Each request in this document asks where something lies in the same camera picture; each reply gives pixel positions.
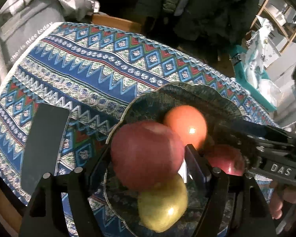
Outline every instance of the orange fruit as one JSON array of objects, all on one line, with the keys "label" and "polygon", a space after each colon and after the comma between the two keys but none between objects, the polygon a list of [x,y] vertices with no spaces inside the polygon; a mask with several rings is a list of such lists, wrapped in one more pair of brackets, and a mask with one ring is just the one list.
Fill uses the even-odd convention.
[{"label": "orange fruit", "polygon": [[189,105],[172,108],[164,117],[163,124],[176,132],[184,145],[192,144],[195,149],[203,146],[207,135],[207,124],[203,114]]}]

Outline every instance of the finger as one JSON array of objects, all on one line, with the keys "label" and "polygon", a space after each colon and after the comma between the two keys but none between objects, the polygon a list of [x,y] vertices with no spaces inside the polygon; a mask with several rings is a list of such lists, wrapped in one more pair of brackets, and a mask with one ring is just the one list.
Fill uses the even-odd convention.
[{"label": "finger", "polygon": [[275,188],[277,186],[277,181],[273,180],[271,183],[270,183],[270,188]]},{"label": "finger", "polygon": [[281,210],[274,211],[274,212],[272,213],[272,217],[273,217],[274,219],[280,219],[282,215],[283,215],[283,213],[282,213]]},{"label": "finger", "polygon": [[282,207],[283,200],[277,195],[276,191],[274,191],[269,203],[271,215],[273,215],[274,212],[281,210]]},{"label": "finger", "polygon": [[285,188],[283,192],[283,199],[288,201],[289,203],[296,204],[296,187],[289,186]]}]

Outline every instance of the red apple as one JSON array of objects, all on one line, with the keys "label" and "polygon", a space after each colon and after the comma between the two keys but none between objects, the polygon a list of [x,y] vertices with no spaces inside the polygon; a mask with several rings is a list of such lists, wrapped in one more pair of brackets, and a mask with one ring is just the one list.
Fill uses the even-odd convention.
[{"label": "red apple", "polygon": [[241,176],[245,171],[245,161],[239,149],[227,144],[212,146],[204,154],[212,167],[219,167],[226,174]]},{"label": "red apple", "polygon": [[173,178],[183,157],[180,137],[154,121],[122,126],[111,143],[115,174],[124,186],[134,191],[148,190]]}]

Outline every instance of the blue patterned tablecloth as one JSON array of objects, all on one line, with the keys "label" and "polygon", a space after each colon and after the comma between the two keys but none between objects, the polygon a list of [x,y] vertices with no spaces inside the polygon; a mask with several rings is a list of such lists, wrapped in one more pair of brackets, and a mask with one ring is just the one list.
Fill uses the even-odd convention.
[{"label": "blue patterned tablecloth", "polygon": [[[275,125],[230,78],[180,51],[118,29],[62,23],[12,70],[0,95],[0,176],[24,204],[30,195],[20,186],[22,153],[43,102],[72,111],[56,174],[69,173],[94,156],[135,97],[172,81],[209,85],[233,101],[245,120]],[[63,205],[70,234],[77,235],[67,194]],[[102,186],[90,205],[105,235],[133,236],[107,206]]]}]

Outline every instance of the yellow apple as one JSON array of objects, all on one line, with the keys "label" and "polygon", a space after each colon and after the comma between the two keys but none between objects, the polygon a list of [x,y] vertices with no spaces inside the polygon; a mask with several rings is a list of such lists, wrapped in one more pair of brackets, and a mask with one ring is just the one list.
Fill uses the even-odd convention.
[{"label": "yellow apple", "polygon": [[187,189],[179,174],[165,183],[157,183],[138,195],[138,212],[142,224],[162,233],[183,215],[187,208]]}]

